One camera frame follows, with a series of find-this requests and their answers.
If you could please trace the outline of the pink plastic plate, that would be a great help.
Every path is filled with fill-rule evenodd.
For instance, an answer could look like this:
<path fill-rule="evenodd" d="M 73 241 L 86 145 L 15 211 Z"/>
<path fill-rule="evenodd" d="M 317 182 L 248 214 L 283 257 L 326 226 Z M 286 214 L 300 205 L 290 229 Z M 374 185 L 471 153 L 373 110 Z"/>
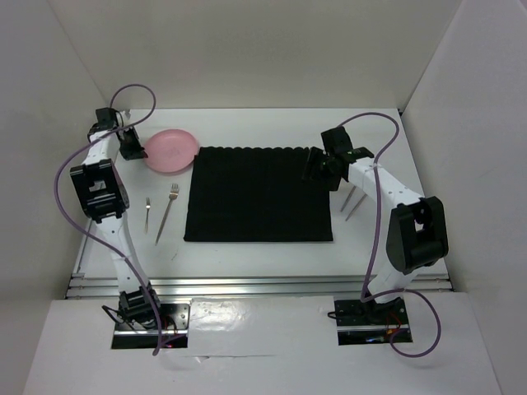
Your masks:
<path fill-rule="evenodd" d="M 173 174 L 187 168 L 198 154 L 198 140 L 182 129 L 166 129 L 150 137 L 145 145 L 146 166 L 158 173 Z"/>

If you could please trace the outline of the large silver dinner fork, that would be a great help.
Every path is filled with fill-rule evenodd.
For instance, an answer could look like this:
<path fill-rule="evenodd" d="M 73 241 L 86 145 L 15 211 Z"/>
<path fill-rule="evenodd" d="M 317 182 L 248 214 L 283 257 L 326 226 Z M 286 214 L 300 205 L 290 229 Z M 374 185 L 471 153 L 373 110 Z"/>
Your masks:
<path fill-rule="evenodd" d="M 161 219 L 161 223 L 160 223 L 160 227 L 157 231 L 157 235 L 156 235 L 156 239 L 155 239 L 155 245 L 158 245 L 160 239 L 161 239 L 161 235 L 163 233 L 163 230 L 165 229 L 165 226 L 166 226 L 166 222 L 167 222 L 167 219 L 168 219 L 168 216 L 170 214 L 170 209 L 174 203 L 174 201 L 178 198 L 180 194 L 180 187 L 178 184 L 176 183 L 173 183 L 171 185 L 171 188 L 170 188 L 170 193 L 169 193 L 169 197 L 168 197 L 168 203 L 166 205 L 166 209 L 164 211 L 164 214 L 163 214 L 163 217 Z"/>

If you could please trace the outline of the silver spoon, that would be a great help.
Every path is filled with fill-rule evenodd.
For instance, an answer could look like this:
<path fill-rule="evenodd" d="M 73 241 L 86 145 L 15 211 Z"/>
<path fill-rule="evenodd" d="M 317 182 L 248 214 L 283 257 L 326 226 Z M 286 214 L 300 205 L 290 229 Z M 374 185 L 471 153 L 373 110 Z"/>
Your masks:
<path fill-rule="evenodd" d="M 356 186 L 353 186 L 351 188 L 351 190 L 349 191 L 349 193 L 347 194 L 341 208 L 340 208 L 340 212 L 343 212 L 344 209 L 347 207 L 348 203 L 350 202 L 351 198 L 352 198 L 352 195 L 354 194 L 355 190 L 356 190 Z"/>

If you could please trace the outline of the small silver dessert fork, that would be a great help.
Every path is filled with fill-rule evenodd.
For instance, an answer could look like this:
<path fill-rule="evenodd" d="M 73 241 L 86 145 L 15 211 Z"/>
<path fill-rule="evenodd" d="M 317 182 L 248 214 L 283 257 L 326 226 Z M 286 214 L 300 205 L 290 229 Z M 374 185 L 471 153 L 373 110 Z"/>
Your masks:
<path fill-rule="evenodd" d="M 146 197 L 146 203 L 145 203 L 145 221 L 144 221 L 144 233 L 147 234 L 149 231 L 149 217 L 150 217 L 150 210 L 152 208 L 151 199 L 149 197 Z"/>

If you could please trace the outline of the silver table knife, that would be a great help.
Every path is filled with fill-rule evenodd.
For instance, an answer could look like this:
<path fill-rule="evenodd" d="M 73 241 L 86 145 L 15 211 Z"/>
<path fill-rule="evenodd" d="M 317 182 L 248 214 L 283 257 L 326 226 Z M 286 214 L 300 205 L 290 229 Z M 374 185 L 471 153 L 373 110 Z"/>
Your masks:
<path fill-rule="evenodd" d="M 347 215 L 345 221 L 349 221 L 349 219 L 352 217 L 352 215 L 357 211 L 357 209 L 360 207 L 360 205 L 364 202 L 364 200 L 367 198 L 367 195 L 364 194 L 355 204 L 355 206 L 352 208 L 352 210 Z"/>

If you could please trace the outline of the black cloth placemat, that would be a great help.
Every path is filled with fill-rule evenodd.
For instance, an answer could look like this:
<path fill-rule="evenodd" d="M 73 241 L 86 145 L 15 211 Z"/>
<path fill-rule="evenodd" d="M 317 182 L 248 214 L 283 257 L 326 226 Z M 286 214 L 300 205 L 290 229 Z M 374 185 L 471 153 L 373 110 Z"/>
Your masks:
<path fill-rule="evenodd" d="M 302 147 L 199 150 L 184 240 L 194 243 L 331 242 L 329 191 L 302 178 Z"/>

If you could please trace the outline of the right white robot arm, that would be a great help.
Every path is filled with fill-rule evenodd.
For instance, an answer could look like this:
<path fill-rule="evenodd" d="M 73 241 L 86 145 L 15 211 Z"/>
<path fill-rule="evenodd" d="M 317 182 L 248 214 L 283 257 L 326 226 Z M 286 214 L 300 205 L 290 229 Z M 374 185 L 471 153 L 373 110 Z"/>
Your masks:
<path fill-rule="evenodd" d="M 355 148 L 345 127 L 331 128 L 321 133 L 324 148 L 310 149 L 304 170 L 306 179 L 320 180 L 330 191 L 343 179 L 352 181 L 375 201 L 374 241 L 359 304 L 369 323 L 387 314 L 388 303 L 401 296 L 419 270 L 449 252 L 442 201 L 414 192 L 379 164 L 398 136 L 396 131 L 373 154 Z"/>

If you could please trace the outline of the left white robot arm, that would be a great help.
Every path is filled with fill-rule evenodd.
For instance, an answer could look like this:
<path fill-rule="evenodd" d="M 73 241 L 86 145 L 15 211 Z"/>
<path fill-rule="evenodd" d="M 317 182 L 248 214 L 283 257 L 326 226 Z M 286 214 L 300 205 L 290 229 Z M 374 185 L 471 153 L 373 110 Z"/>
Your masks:
<path fill-rule="evenodd" d="M 88 133 L 92 144 L 81 165 L 69 174 L 85 215 L 95 222 L 110 254 L 118 280 L 117 309 L 106 309 L 117 323 L 131 329 L 158 329 L 163 308 L 143 271 L 128 228 L 130 202 L 124 183 L 114 165 L 119 153 L 125 160 L 142 160 L 147 153 L 133 126 L 122 115 L 105 107 L 96 110 L 96 123 Z"/>

